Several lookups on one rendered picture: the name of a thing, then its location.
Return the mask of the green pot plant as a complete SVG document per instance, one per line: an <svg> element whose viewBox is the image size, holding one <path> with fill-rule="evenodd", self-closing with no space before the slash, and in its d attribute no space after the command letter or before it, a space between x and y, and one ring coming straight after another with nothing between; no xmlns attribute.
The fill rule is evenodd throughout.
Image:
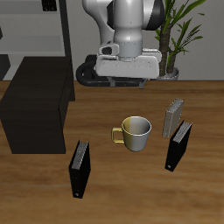
<svg viewBox="0 0 224 224"><path fill-rule="evenodd" d="M195 26L189 33L188 27L192 22L190 18L183 24L179 21L196 7L202 5L206 0L190 0L179 8L176 8L176 0L164 0L165 15L164 22L156 29L156 39L159 42L159 51L162 59L159 62L159 81L173 81L179 76L179 70L174 67L176 57L179 53L186 54L186 46L194 40L202 39L198 36L200 24Z"/></svg>

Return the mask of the grey book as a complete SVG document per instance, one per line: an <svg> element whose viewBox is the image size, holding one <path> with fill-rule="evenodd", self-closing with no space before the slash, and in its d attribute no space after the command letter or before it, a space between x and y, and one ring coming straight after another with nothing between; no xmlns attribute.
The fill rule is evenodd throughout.
<svg viewBox="0 0 224 224"><path fill-rule="evenodd" d="M170 107L165 111L164 127L162 135L169 138L173 131L178 127L182 113L184 101L175 99Z"/></svg>

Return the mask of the dark brown desk caddy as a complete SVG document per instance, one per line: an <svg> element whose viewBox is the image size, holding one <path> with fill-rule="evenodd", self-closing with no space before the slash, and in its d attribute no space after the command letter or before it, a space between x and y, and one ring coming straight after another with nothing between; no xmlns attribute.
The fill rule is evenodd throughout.
<svg viewBox="0 0 224 224"><path fill-rule="evenodd" d="M64 154L63 128L74 100L69 57L25 57L0 101L13 154Z"/></svg>

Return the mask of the white-yellow mug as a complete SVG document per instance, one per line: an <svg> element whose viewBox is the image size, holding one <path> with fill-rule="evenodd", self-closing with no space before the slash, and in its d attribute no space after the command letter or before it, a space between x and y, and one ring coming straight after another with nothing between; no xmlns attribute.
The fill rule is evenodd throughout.
<svg viewBox="0 0 224 224"><path fill-rule="evenodd" d="M114 133L122 132L122 139L115 139ZM111 130L111 140L116 144L124 144L130 151L139 152L144 149L151 133L151 123L141 116L130 116L122 121L120 128Z"/></svg>

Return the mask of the black book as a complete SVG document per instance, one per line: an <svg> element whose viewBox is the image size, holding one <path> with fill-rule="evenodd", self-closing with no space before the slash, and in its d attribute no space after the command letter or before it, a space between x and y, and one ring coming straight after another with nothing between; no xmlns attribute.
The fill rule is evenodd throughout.
<svg viewBox="0 0 224 224"><path fill-rule="evenodd" d="M73 197L82 199L91 171L89 142L77 143L68 170Z"/></svg>
<svg viewBox="0 0 224 224"><path fill-rule="evenodd" d="M183 121L171 136L164 166L166 170L173 172L186 152L191 128L191 123Z"/></svg>

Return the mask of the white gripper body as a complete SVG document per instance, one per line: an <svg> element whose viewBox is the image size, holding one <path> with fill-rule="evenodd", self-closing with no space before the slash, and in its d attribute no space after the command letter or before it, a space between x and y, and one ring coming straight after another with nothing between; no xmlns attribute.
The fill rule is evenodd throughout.
<svg viewBox="0 0 224 224"><path fill-rule="evenodd" d="M141 55L130 61L102 54L97 57L95 71L99 76L156 79L161 59L162 53L159 50L148 48L144 48Z"/></svg>

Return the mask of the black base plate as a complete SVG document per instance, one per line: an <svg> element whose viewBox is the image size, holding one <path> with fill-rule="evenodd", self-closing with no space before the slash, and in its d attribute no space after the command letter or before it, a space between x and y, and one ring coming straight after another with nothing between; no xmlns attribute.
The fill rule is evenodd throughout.
<svg viewBox="0 0 224 224"><path fill-rule="evenodd" d="M97 56L90 54L86 57L85 62L76 70L76 80L83 86L87 87L110 87L108 76L99 76L95 71ZM139 87L139 82L143 79L112 77L116 87Z"/></svg>

